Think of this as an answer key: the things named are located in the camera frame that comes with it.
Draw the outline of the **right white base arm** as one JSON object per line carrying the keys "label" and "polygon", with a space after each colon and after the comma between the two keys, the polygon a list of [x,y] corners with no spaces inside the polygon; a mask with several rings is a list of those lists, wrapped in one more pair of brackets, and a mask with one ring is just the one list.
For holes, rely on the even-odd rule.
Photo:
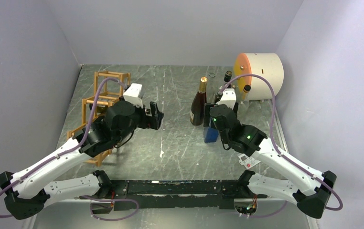
{"label": "right white base arm", "polygon": [[298,188],[289,180],[270,178],[246,170],[239,177],[238,183],[244,187],[244,190],[253,194],[272,196],[294,205],[297,204],[293,194],[297,192]]}

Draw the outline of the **dark green wine bottle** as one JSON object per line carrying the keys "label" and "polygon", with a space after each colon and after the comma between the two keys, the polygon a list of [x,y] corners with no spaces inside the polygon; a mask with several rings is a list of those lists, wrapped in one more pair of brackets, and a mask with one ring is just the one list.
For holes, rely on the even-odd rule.
{"label": "dark green wine bottle", "polygon": [[222,95],[223,95],[222,93],[216,92],[214,94],[213,104],[216,104],[217,102],[219,102],[220,99],[221,99],[221,97],[222,97]]}

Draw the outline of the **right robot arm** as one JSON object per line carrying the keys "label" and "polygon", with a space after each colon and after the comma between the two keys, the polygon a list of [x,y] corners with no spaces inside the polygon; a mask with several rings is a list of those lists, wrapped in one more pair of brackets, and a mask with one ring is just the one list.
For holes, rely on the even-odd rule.
{"label": "right robot arm", "polygon": [[206,104],[204,123],[215,128],[223,147],[270,166],[283,177],[276,179],[255,172],[244,172],[237,191],[247,198],[252,194],[268,195],[290,202],[309,217],[320,219],[332,194],[337,176],[316,170],[274,147],[273,138],[253,125],[241,124],[233,109],[225,104]]}

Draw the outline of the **clear bottle brown label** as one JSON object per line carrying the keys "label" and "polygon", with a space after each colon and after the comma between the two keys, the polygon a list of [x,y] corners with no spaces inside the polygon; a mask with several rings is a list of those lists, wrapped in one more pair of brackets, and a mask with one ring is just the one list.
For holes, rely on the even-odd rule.
{"label": "clear bottle brown label", "polygon": [[233,75],[232,71],[226,71],[225,76],[224,76],[224,82],[225,83],[230,82],[232,75]]}

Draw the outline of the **left white base arm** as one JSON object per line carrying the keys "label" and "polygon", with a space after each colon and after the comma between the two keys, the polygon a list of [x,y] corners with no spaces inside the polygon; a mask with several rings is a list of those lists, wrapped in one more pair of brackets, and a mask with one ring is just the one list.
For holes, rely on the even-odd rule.
{"label": "left white base arm", "polygon": [[50,206],[62,200],[74,199],[80,196],[104,197],[111,188],[111,180],[103,170],[96,170],[85,177],[62,181],[52,181],[44,187],[50,196],[44,206]]}

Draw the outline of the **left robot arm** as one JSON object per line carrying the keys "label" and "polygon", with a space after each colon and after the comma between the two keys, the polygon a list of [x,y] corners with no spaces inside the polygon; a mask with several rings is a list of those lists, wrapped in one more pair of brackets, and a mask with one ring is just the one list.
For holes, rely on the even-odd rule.
{"label": "left robot arm", "polygon": [[119,101],[41,161],[21,172],[1,173],[0,187],[9,216],[26,219],[72,197],[108,197],[112,183],[102,170],[71,180],[59,181],[58,177],[106,150],[121,147],[138,128],[159,129],[163,117],[155,102],[144,108]]}

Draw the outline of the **dark red bottle gold cap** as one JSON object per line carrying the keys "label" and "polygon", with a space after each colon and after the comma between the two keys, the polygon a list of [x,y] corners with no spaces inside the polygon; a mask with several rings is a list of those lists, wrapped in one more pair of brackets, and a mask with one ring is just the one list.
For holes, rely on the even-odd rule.
{"label": "dark red bottle gold cap", "polygon": [[206,86],[208,79],[200,78],[198,91],[193,99],[190,109],[190,121],[192,125],[199,126],[204,120],[204,104],[207,102]]}

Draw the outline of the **clear blue labelled bottle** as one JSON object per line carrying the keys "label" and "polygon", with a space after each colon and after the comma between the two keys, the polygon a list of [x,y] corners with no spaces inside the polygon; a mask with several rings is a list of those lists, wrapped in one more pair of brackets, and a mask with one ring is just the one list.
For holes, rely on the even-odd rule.
{"label": "clear blue labelled bottle", "polygon": [[203,141],[205,143],[215,143],[219,137],[219,132],[217,129],[207,126],[203,130]]}

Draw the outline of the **clear round bottle white label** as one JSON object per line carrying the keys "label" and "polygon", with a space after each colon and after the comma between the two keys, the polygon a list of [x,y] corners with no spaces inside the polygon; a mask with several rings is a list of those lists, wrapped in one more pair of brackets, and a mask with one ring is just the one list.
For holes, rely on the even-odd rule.
{"label": "clear round bottle white label", "polygon": [[242,89],[242,101],[245,101],[247,99],[247,94],[250,92],[251,90],[251,85],[246,84],[243,89]]}

